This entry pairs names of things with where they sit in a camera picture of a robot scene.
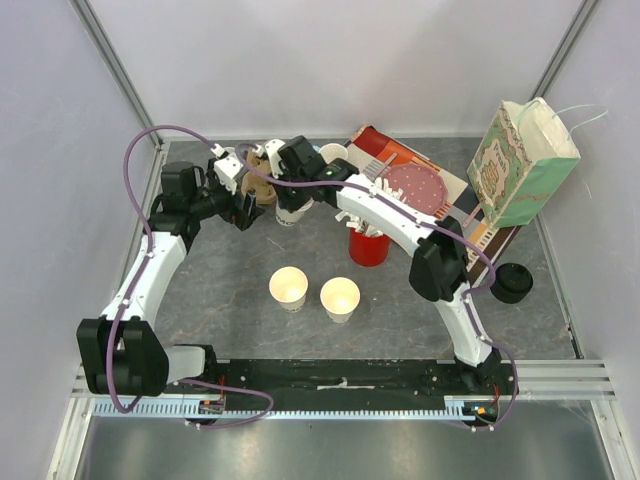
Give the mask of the single white paper cup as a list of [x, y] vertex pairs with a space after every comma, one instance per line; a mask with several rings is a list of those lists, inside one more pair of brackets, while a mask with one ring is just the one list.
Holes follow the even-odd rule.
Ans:
[[346, 277], [335, 277], [328, 280], [321, 288], [320, 300], [334, 323], [347, 322], [361, 298], [357, 284]]

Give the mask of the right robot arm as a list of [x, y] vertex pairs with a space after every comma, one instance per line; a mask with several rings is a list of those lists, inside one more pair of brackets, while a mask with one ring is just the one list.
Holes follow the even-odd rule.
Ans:
[[494, 381], [501, 355], [481, 325], [467, 272], [467, 250], [460, 223], [437, 221], [394, 198], [362, 174], [346, 150], [315, 148], [303, 136], [265, 144], [273, 185], [282, 207], [291, 212], [309, 201], [324, 202], [368, 222], [411, 258], [409, 283], [434, 303], [454, 347], [458, 381], [467, 392], [483, 392]]

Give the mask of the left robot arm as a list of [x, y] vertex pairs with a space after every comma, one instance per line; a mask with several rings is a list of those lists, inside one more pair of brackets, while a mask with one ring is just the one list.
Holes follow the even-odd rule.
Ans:
[[91, 393], [158, 396], [185, 379], [198, 393], [219, 382], [214, 349], [205, 344], [161, 344], [154, 325], [168, 285], [204, 220], [218, 216], [239, 230], [261, 211], [240, 189], [246, 173], [235, 157], [202, 168], [179, 161], [161, 170], [161, 191], [143, 228], [140, 250], [114, 299], [97, 318], [81, 321], [76, 338]]

